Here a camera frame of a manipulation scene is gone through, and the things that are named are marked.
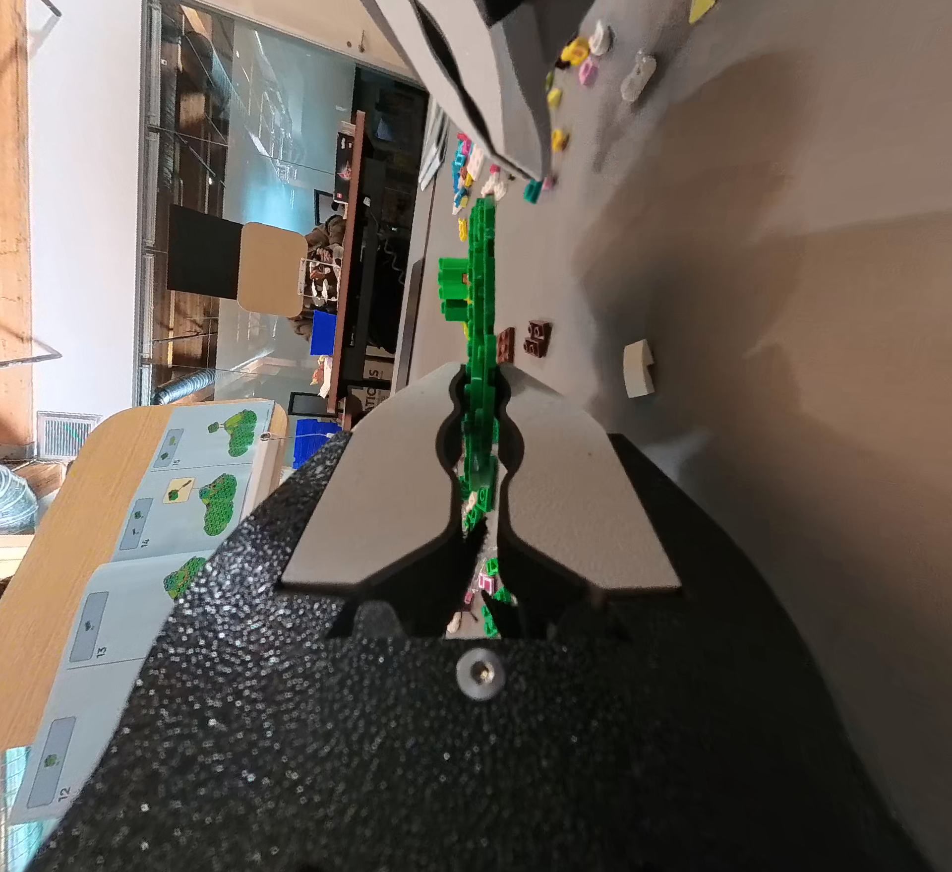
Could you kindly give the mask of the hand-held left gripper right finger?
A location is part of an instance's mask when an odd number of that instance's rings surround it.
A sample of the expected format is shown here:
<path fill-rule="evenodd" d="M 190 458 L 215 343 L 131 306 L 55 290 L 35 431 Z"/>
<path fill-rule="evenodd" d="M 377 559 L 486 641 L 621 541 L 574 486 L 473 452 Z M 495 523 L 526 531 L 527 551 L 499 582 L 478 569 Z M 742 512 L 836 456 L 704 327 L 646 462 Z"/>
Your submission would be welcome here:
<path fill-rule="evenodd" d="M 682 588 L 623 461 L 586 410 L 501 368 L 497 550 L 521 620 L 561 620 Z"/>

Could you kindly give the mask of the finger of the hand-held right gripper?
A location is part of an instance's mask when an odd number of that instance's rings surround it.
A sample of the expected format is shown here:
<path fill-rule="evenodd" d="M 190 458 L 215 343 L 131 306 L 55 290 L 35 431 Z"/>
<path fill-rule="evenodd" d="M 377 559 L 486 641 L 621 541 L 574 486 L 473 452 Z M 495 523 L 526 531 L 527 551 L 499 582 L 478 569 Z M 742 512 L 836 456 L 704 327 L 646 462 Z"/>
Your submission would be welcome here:
<path fill-rule="evenodd" d="M 513 173 L 550 165 L 547 69 L 532 0 L 387 0 L 387 23 L 438 104 Z"/>
<path fill-rule="evenodd" d="M 446 3 L 436 14 L 416 0 L 361 0 L 387 40 L 438 104 L 498 159 L 506 142 L 504 70 L 491 27 Z"/>

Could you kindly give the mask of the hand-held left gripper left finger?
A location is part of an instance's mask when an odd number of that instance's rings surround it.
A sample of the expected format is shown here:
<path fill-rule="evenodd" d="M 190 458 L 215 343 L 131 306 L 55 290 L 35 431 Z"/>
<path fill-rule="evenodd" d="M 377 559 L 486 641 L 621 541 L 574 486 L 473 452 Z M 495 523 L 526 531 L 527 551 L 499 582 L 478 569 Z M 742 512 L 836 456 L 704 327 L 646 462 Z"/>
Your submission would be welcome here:
<path fill-rule="evenodd" d="M 295 593 L 383 602 L 401 620 L 450 620 L 466 590 L 460 388 L 445 364 L 351 431 L 282 575 Z"/>

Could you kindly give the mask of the small colourful lego pieces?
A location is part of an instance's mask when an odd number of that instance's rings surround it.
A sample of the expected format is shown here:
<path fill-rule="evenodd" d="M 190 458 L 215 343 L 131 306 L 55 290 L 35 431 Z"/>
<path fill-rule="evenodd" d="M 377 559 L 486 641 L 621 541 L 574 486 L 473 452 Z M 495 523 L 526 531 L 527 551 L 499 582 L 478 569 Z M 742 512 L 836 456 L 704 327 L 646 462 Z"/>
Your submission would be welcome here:
<path fill-rule="evenodd" d="M 560 69 L 564 48 L 575 40 L 589 45 L 577 65 L 564 73 L 595 80 L 601 68 L 621 78 L 626 67 L 643 72 L 653 58 L 657 80 L 686 41 L 695 0 L 527 0 L 485 24 L 467 21 L 467 32 L 451 46 L 462 89 L 477 107 L 484 150 L 494 164 L 539 183 L 555 174 L 569 143 L 568 79 L 547 80 Z"/>

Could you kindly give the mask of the tan curved lego piece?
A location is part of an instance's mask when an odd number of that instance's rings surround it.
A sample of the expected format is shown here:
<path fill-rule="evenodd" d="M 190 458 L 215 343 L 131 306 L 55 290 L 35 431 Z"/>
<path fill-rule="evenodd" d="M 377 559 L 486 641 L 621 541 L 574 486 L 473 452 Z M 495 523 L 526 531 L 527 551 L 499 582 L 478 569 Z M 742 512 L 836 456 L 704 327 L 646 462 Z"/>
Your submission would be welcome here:
<path fill-rule="evenodd" d="M 652 395 L 655 383 L 652 367 L 655 365 L 649 342 L 645 339 L 625 345 L 623 376 L 626 397 L 630 400 Z"/>

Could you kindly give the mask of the green lego plate assembly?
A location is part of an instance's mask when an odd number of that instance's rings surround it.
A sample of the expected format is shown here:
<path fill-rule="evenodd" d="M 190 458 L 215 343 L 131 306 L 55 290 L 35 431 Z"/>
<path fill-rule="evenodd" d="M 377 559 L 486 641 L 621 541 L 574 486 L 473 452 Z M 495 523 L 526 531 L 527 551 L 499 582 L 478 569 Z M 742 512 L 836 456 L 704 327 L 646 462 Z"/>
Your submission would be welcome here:
<path fill-rule="evenodd" d="M 451 414 L 438 446 L 457 493 L 462 537 L 468 542 L 482 541 L 498 475 L 495 219 L 495 199 L 477 199 L 467 220 L 466 256 L 437 261 L 441 312 L 466 335 L 466 362 L 453 367 Z"/>

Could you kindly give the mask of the instruction book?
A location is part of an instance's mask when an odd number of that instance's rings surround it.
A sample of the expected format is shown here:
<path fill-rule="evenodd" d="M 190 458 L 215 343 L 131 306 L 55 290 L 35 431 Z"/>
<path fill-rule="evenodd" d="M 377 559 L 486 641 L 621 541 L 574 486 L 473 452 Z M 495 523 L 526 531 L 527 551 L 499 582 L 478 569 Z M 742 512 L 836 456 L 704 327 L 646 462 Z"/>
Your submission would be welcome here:
<path fill-rule="evenodd" d="M 241 400 L 96 426 L 2 596 L 2 805 L 60 819 L 105 752 L 173 605 L 278 484 L 288 414 Z"/>

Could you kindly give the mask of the white lego piece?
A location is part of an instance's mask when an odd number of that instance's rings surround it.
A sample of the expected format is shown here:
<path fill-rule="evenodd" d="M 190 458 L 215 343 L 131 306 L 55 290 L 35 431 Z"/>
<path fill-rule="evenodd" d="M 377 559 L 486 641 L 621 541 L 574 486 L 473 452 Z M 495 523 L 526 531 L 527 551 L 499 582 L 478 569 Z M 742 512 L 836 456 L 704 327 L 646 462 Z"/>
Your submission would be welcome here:
<path fill-rule="evenodd" d="M 621 83 L 620 95 L 623 103 L 636 104 L 639 101 L 655 76 L 657 67 L 654 55 L 644 49 L 638 50 L 633 68 Z"/>

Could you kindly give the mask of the long brown desk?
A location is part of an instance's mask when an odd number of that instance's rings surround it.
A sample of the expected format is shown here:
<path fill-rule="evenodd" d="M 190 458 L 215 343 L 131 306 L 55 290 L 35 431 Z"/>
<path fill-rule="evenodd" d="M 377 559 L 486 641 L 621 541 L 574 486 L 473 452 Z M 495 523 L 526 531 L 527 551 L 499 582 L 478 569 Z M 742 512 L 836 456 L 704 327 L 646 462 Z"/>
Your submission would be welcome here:
<path fill-rule="evenodd" d="M 331 372 L 328 405 L 336 409 L 344 393 L 344 370 L 347 362 L 349 331 L 347 319 L 356 306 L 351 304 L 352 291 L 356 288 L 354 268 L 359 258 L 356 247 L 358 220 L 361 206 L 360 184 L 363 170 L 363 143 L 365 113 L 357 110 L 354 118 L 353 146 L 351 149 L 351 178 L 347 200 L 346 229 L 343 240 L 343 257 L 338 282 L 338 310 L 335 329 L 333 366 Z"/>

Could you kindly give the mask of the cardboard sheet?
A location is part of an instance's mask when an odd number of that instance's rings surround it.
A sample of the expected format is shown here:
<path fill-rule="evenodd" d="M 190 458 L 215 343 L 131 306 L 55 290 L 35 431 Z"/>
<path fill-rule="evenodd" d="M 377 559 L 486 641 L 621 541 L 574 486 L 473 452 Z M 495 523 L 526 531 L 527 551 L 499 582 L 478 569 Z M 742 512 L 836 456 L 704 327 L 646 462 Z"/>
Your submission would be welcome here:
<path fill-rule="evenodd" d="M 237 304 L 250 313 L 297 318 L 303 309 L 304 235 L 264 223 L 246 223 L 240 235 Z"/>

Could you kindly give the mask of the black screen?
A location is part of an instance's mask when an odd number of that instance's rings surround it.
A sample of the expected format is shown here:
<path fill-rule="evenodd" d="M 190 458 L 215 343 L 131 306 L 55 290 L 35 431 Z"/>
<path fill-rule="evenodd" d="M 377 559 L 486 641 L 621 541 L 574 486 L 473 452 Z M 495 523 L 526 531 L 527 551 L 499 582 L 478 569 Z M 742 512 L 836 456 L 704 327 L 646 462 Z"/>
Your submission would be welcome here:
<path fill-rule="evenodd" d="M 170 209 L 168 291 L 237 300 L 243 225 L 182 206 Z"/>

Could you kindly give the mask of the white vent grille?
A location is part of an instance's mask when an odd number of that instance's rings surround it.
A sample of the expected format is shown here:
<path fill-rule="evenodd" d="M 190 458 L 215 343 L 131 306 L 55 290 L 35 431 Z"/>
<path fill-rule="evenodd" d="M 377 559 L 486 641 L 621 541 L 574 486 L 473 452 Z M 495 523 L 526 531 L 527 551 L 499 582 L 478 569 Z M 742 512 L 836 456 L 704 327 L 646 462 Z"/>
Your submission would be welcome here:
<path fill-rule="evenodd" d="M 102 418 L 99 415 L 37 411 L 34 458 L 38 461 L 74 460 Z"/>

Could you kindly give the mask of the large silver ventilation duct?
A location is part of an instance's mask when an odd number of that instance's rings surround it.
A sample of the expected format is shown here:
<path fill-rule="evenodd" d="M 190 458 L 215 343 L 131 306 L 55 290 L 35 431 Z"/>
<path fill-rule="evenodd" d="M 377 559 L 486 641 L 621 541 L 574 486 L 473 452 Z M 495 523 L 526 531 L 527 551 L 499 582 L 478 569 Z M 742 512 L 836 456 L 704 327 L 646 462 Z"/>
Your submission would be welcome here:
<path fill-rule="evenodd" d="M 6 465 L 1 465 L 1 534 L 33 534 L 38 500 L 29 483 Z"/>

